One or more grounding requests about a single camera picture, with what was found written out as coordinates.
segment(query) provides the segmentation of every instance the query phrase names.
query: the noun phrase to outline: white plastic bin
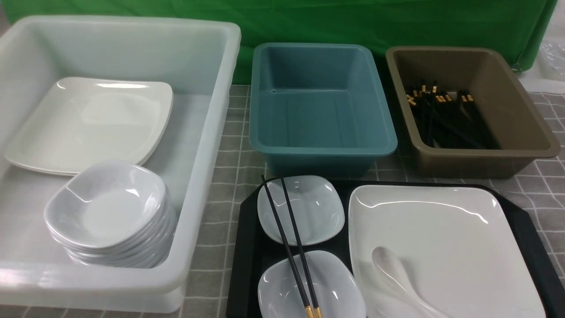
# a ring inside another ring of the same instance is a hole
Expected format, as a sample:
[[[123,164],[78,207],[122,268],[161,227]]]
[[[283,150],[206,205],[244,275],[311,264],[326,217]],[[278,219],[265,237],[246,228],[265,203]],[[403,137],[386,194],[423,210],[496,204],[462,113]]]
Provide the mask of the white plastic bin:
[[[0,303],[145,312],[181,306],[240,39],[231,23],[105,16],[34,16],[0,38],[0,153],[61,78],[170,84],[171,119],[144,166],[165,180],[180,212],[162,265],[75,265],[42,218],[46,202],[68,177],[24,170],[2,156]]]

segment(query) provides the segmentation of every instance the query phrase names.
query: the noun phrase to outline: teal plastic bin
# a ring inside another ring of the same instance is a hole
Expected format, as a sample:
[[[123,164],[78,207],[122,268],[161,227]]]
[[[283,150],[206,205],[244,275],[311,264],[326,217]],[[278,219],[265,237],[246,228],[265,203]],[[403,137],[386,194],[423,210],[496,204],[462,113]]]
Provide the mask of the teal plastic bin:
[[[268,43],[253,56],[251,146],[279,176],[363,175],[398,141],[371,52]]]

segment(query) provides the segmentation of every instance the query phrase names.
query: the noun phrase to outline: plastic bin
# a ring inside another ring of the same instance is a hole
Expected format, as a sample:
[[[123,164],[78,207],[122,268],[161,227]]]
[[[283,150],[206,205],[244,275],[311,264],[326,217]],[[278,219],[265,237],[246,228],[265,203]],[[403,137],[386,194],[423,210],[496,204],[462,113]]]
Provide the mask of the plastic bin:
[[[555,157],[559,142],[504,59],[480,48],[396,47],[386,52],[418,171],[428,177],[509,178],[537,158]],[[405,87],[437,80],[469,89],[500,150],[440,149],[420,138]]]
[[[144,312],[183,304],[240,39],[232,23],[109,16],[33,16],[0,38],[0,304]],[[12,166],[1,155],[51,86],[69,76],[173,88],[171,118],[144,164],[165,181],[180,214],[170,253],[155,268],[74,264],[42,213],[69,177]]]
[[[397,147],[375,62],[362,46],[258,46],[250,108],[251,146],[276,175],[363,175]]]

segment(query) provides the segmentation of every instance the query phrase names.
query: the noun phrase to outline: stack of white bowls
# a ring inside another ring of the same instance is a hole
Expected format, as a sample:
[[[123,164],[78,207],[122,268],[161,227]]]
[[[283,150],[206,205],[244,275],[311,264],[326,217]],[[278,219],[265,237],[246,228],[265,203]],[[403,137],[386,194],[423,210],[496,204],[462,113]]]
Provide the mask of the stack of white bowls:
[[[178,216],[158,175],[108,160],[72,178],[44,218],[76,263],[152,268],[167,258]]]

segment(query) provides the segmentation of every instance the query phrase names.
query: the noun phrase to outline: chopstick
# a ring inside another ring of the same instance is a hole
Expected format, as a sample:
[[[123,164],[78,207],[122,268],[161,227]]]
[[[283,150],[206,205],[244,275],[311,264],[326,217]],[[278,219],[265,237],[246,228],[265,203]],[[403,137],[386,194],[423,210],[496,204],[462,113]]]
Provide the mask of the chopstick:
[[[310,298],[312,298],[314,313],[316,318],[322,318],[320,305],[318,304],[318,298],[316,297],[316,292],[314,291],[312,276],[310,276],[310,269],[308,268],[308,262],[306,261],[306,256],[304,255],[304,249],[302,248],[302,241],[300,241],[298,226],[296,226],[296,220],[294,219],[294,212],[292,212],[292,205],[290,204],[290,198],[288,197],[288,191],[286,190],[284,178],[281,178],[281,184],[282,184],[282,190],[284,191],[284,198],[286,199],[286,204],[288,205],[288,214],[290,215],[290,221],[292,222],[294,236],[296,237],[296,245],[298,246],[298,252],[300,253],[300,259],[302,260],[302,267],[304,268],[304,274],[306,275],[306,283],[308,284],[308,289],[310,291]]]
[[[312,307],[310,307],[310,301],[308,300],[308,296],[306,295],[306,291],[304,290],[304,285],[302,285],[302,279],[300,278],[298,268],[296,267],[296,263],[294,262],[294,258],[292,257],[290,246],[288,245],[286,235],[284,234],[283,225],[281,224],[281,220],[279,219],[279,214],[277,213],[275,202],[273,201],[273,197],[271,196],[271,192],[269,191],[269,187],[267,186],[265,176],[261,175],[261,179],[263,180],[263,186],[265,186],[265,191],[267,193],[267,197],[269,198],[269,203],[271,204],[271,209],[273,210],[273,215],[275,216],[275,221],[277,223],[277,227],[279,228],[279,233],[281,234],[282,243],[286,250],[286,256],[288,257],[288,262],[290,263],[290,268],[292,269],[294,280],[296,281],[298,292],[300,293],[300,298],[302,298],[302,304],[304,304],[304,309],[306,310],[306,316],[308,318],[314,318]]]

